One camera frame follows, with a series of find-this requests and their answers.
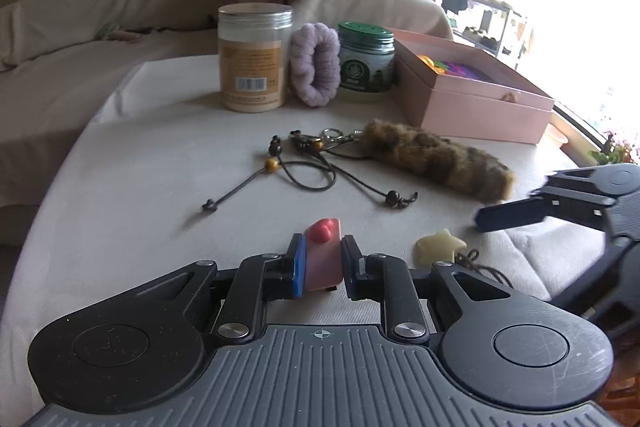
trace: pink rectangular object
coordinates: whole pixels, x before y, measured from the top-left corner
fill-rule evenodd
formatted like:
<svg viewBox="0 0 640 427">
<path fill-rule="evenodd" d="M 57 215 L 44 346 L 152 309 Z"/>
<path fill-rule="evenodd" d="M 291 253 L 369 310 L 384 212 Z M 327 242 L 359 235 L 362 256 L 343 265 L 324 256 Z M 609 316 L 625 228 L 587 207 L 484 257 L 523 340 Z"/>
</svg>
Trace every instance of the pink rectangular object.
<svg viewBox="0 0 640 427">
<path fill-rule="evenodd" d="M 398 75 L 392 96 L 411 125 L 443 136 L 540 141 L 554 100 L 539 87 L 481 49 L 428 35 L 392 31 L 396 36 Z M 418 55 L 470 66 L 491 82 L 438 74 Z"/>
<path fill-rule="evenodd" d="M 305 291 L 321 290 L 337 286 L 342 282 L 342 256 L 340 253 L 340 219 L 333 222 L 332 237 L 326 243 L 311 239 L 309 229 L 306 237 Z"/>
</svg>

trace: yellow star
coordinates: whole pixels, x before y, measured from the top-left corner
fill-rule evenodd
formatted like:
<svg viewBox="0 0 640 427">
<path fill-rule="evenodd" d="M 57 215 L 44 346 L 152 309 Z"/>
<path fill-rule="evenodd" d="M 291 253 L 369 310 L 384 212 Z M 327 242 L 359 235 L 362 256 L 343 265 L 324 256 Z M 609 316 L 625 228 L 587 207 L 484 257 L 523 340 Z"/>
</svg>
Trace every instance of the yellow star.
<svg viewBox="0 0 640 427">
<path fill-rule="evenodd" d="M 433 235 L 425 235 L 415 243 L 415 262 L 431 266 L 436 261 L 453 263 L 456 252 L 466 249 L 462 239 L 444 229 Z"/>
</svg>

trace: green lid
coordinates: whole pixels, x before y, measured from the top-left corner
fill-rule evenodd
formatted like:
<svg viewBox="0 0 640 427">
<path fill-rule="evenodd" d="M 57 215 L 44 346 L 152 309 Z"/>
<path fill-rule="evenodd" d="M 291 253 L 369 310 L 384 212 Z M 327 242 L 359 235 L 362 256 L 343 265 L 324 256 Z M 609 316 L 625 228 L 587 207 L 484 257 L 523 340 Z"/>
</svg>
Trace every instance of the green lid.
<svg viewBox="0 0 640 427">
<path fill-rule="evenodd" d="M 386 28 L 364 22 L 341 22 L 338 24 L 340 40 L 369 46 L 385 46 L 394 43 L 394 33 Z"/>
</svg>

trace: jar label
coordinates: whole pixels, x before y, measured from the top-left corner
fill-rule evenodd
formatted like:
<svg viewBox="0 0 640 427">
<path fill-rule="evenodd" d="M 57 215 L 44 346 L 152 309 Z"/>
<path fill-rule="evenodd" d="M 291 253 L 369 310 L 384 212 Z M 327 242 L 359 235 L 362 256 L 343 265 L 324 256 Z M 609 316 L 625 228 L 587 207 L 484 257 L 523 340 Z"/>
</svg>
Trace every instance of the jar label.
<svg viewBox="0 0 640 427">
<path fill-rule="evenodd" d="M 281 42 L 218 40 L 222 98 L 239 105 L 270 105 L 284 85 Z"/>
<path fill-rule="evenodd" d="M 339 57 L 340 87 L 359 92 L 391 89 L 393 54 L 369 55 L 342 47 Z"/>
</svg>

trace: green lidded jar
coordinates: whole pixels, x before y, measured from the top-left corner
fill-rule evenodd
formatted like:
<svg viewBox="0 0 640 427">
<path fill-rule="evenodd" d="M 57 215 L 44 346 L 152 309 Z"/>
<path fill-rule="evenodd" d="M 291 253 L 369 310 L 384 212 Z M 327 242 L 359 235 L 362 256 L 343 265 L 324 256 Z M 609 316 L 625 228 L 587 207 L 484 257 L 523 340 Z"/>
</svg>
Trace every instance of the green lidded jar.
<svg viewBox="0 0 640 427">
<path fill-rule="evenodd" d="M 379 98 L 393 83 L 394 34 L 362 22 L 338 24 L 340 93 Z"/>
</svg>

